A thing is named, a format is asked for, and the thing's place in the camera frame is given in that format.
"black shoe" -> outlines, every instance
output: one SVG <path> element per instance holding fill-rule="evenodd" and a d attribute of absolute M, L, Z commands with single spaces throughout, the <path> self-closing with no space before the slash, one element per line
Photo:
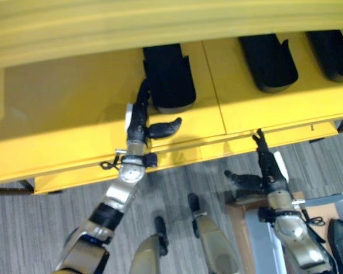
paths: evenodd
<path fill-rule="evenodd" d="M 330 220 L 328 227 L 328 242 L 336 258 L 339 274 L 343 274 L 343 221 Z"/>
<path fill-rule="evenodd" d="M 164 219 L 160 216 L 156 217 L 154 219 L 154 225 L 155 225 L 156 235 L 158 236 L 159 243 L 160 243 L 159 255 L 165 256 L 167 255 L 167 247 L 169 245 L 169 241 L 166 235 L 166 227 L 165 227 Z"/>

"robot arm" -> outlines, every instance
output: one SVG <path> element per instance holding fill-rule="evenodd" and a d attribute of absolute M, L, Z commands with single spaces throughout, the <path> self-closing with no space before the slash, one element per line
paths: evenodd
<path fill-rule="evenodd" d="M 149 96 L 149 86 L 147 80 L 144 80 L 133 104 L 131 121 L 127 128 L 127 150 L 117 150 L 113 164 L 101 163 L 105 170 L 117 168 L 119 155 L 124 154 L 118 178 L 112 182 L 91 216 L 69 236 L 54 273 L 103 273 L 109 258 L 104 245 L 111 242 L 116 227 L 134 200 L 137 184 L 145 176 L 146 168 L 157 165 L 156 154 L 146 154 L 147 141 L 173 135 L 182 122 L 181 118 L 177 118 L 171 123 L 147 127 Z"/>
<path fill-rule="evenodd" d="M 315 232 L 301 218 L 300 211 L 296 211 L 287 180 L 274 155 L 269 152 L 263 132 L 258 130 L 257 134 L 253 135 L 253 139 L 258 145 L 262 178 L 257 175 L 236 175 L 230 171 L 225 171 L 225 175 L 239 189 L 266 196 L 269 207 L 260 208 L 258 217 L 272 224 L 274 233 L 300 269 L 307 274 L 335 273 L 335 266 L 330 265 L 328 253 L 316 239 Z"/>

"gray carpet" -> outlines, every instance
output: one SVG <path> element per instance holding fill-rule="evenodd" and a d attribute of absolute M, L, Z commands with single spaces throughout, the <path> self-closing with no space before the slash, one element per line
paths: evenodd
<path fill-rule="evenodd" d="M 275 148 L 282 153 L 292 191 L 306 197 L 343 192 L 343 134 L 317 143 Z M 128 273 L 138 245 L 153 234 L 153 217 L 165 218 L 169 254 L 163 274 L 207 273 L 200 242 L 193 236 L 187 194 L 202 206 L 234 245 L 225 213 L 224 192 L 231 189 L 225 169 L 260 174 L 256 153 L 158 171 L 147 176 L 138 197 L 116 230 L 105 273 Z M 73 188 L 58 195 L 0 197 L 0 273 L 50 273 L 65 237 L 96 206 L 110 182 Z"/>

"yellow table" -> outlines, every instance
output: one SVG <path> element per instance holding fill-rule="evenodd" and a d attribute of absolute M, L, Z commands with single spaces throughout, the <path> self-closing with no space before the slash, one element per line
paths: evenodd
<path fill-rule="evenodd" d="M 226 38 L 319 29 L 343 29 L 343 0 L 2 0 L 0 183 L 35 178 L 40 194 L 117 176 L 98 163 L 125 147 L 141 47 L 162 43 L 185 42 L 197 100 L 178 115 L 150 108 L 150 123 L 183 119 L 152 141 L 158 169 L 253 151 L 260 127 L 270 146 L 335 135 L 343 83 L 325 79 L 303 33 L 278 35 L 299 73 L 278 94 L 255 87 L 237 38 Z"/>

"black holder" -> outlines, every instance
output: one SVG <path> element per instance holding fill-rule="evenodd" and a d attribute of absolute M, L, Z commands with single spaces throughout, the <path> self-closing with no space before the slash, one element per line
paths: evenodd
<path fill-rule="evenodd" d="M 325 76 L 334 82 L 343 82 L 343 35 L 341 31 L 308 31 L 306 34 Z"/>
<path fill-rule="evenodd" d="M 298 73 L 288 48 L 275 34 L 239 37 L 250 72 L 263 92 L 278 92 L 298 79 Z"/>
<path fill-rule="evenodd" d="M 144 47 L 143 62 L 154 107 L 161 113 L 177 113 L 196 100 L 188 56 L 179 44 Z"/>

